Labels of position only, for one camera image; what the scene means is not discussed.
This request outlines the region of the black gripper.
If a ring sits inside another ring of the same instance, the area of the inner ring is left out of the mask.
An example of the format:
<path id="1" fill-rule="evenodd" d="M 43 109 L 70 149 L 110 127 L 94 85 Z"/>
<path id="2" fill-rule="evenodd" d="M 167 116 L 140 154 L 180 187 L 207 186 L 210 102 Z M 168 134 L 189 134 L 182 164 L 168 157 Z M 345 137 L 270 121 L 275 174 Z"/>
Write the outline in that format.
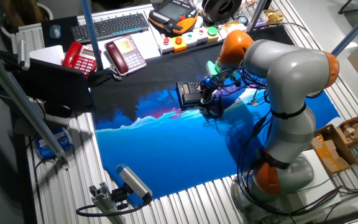
<path id="1" fill-rule="evenodd" d="M 210 104 L 214 100 L 214 91 L 217 90 L 220 86 L 220 83 L 216 81 L 214 77 L 204 76 L 200 81 L 200 103 L 201 104 Z"/>

